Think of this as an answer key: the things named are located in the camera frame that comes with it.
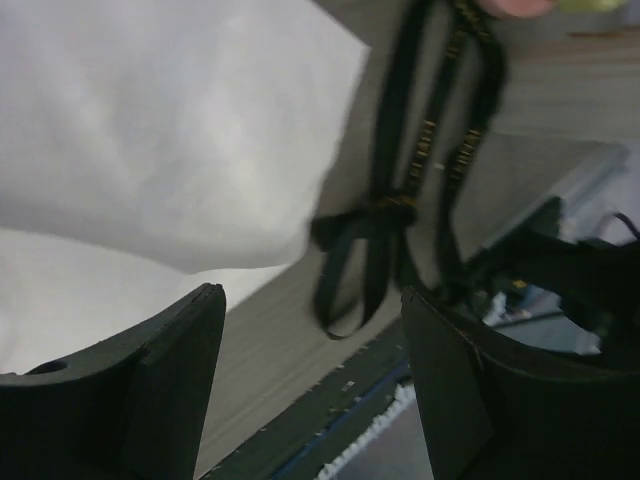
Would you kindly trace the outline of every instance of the blue strip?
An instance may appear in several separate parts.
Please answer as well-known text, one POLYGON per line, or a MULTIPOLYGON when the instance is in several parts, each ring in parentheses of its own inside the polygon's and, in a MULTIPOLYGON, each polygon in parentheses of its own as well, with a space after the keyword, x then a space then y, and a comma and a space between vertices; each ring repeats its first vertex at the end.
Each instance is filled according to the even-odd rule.
POLYGON ((362 408, 362 406, 365 404, 367 400, 371 399, 373 395, 375 395, 377 392, 379 392, 382 388, 387 386, 389 383, 396 383, 398 381, 398 378, 397 378, 398 375, 404 369, 406 369, 408 365, 409 365, 409 362, 405 360, 404 362, 402 362, 402 364, 400 364, 398 367, 394 368, 391 372, 389 372, 382 380, 380 380, 373 387, 371 387, 371 389, 361 397, 360 401, 357 402, 351 410, 349 410, 348 412, 338 417, 327 429, 325 429, 322 435, 319 435, 318 437, 311 440, 311 442, 305 445, 305 447, 302 450, 300 450, 300 452, 298 452, 287 463, 285 463, 282 467, 276 470, 276 472, 270 477, 271 480, 278 480, 279 478, 282 478, 282 476, 289 473, 291 469, 296 467, 302 461, 302 459, 306 457, 311 450, 313 450, 313 448, 315 448, 318 444, 323 442, 334 430, 336 430, 343 423, 345 423, 351 417, 351 415, 355 414, 360 408, 362 408))

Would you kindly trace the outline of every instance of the green object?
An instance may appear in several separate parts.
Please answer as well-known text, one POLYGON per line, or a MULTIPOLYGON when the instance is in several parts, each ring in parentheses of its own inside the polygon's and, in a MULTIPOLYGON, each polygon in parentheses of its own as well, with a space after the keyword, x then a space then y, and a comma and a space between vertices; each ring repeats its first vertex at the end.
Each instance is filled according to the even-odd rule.
POLYGON ((609 12, 626 4, 628 0, 558 0, 558 7, 564 12, 609 12))

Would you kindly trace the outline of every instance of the wooden surface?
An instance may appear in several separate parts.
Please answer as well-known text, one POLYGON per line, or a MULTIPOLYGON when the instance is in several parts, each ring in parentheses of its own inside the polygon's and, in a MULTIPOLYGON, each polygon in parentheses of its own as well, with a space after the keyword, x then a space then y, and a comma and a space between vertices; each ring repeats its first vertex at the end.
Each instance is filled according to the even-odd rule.
MULTIPOLYGON (((342 212, 360 200, 366 189, 376 103, 399 15, 407 1, 322 0, 319 3, 372 47, 341 153, 327 179, 319 208, 322 213, 342 212)), ((411 112, 414 127, 444 40, 442 33, 448 15, 443 3, 437 7, 425 39, 417 82, 419 88, 411 112)), ((544 35, 544 28, 539 25, 536 28, 536 35, 544 35)), ((514 45, 522 44, 520 33, 518 25, 511 30, 501 29, 507 42, 513 37, 514 45)), ((460 75, 456 98, 445 119, 443 134, 435 145, 435 162, 429 170, 420 202, 420 222, 410 234, 414 256, 428 282, 436 279, 431 246, 440 175, 437 163, 442 152, 459 140, 468 87, 475 79, 475 66, 474 55, 470 53, 460 75)), ((414 137, 415 128, 407 133, 408 143, 414 137)), ((456 227, 465 254, 474 251, 582 161, 587 158, 606 161, 613 150, 616 148, 597 143, 491 135, 481 149, 456 212, 456 227)), ((397 317, 399 297, 392 293, 367 328, 345 341, 328 340, 309 311, 321 262, 322 255, 311 246, 298 264, 228 315, 200 448, 198 476, 240 446, 397 317)), ((356 259, 352 265, 352 274, 345 285, 347 292, 358 288, 358 263, 356 259)))

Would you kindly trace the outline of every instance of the cable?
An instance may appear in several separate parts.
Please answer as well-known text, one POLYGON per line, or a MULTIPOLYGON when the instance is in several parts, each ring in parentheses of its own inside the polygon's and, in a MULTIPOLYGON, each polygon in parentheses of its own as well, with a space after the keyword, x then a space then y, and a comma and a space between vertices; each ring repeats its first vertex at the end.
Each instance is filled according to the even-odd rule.
POLYGON ((519 327, 522 325, 527 325, 529 323, 537 323, 537 322, 542 322, 545 320, 555 320, 558 318, 565 318, 565 314, 564 312, 558 310, 558 311, 553 311, 553 312, 546 312, 546 313, 541 313, 540 315, 534 315, 532 317, 529 318, 521 318, 518 320, 512 320, 512 321, 506 321, 503 323, 498 323, 497 325, 494 325, 493 328, 495 330, 504 330, 506 328, 510 328, 510 327, 519 327))
POLYGON ((629 231, 633 234, 633 236, 636 237, 637 240, 640 240, 640 230, 638 230, 638 227, 636 227, 636 225, 633 223, 633 221, 629 217, 627 217, 624 213, 620 213, 620 212, 614 213, 613 217, 617 218, 622 223, 624 223, 629 229, 629 231))

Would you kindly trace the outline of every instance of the white fabric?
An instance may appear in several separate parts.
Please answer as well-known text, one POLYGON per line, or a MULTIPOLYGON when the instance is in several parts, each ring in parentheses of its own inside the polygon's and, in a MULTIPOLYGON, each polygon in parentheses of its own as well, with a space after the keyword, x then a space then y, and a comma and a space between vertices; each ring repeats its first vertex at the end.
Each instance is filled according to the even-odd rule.
POLYGON ((0 0, 0 18, 0 371, 202 281, 237 303, 301 255, 366 53, 311 1, 0 0))

